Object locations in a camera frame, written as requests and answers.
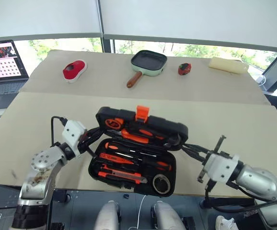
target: yellow sponge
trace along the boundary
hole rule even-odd
[[[245,64],[240,61],[213,57],[209,63],[209,67],[221,69],[232,73],[247,73],[249,66],[248,64]]]

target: red shoe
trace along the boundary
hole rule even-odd
[[[83,60],[76,60],[68,64],[63,69],[64,79],[69,83],[74,83],[79,76],[86,70],[87,64]]]

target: orange handle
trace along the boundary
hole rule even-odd
[[[132,88],[134,84],[138,81],[138,79],[143,75],[141,71],[137,72],[128,82],[127,88]]]

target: black tool case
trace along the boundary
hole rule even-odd
[[[96,114],[104,139],[91,160],[89,174],[96,180],[134,192],[170,196],[174,191],[176,160],[168,151],[179,150],[188,138],[181,123],[137,112],[102,107]]]

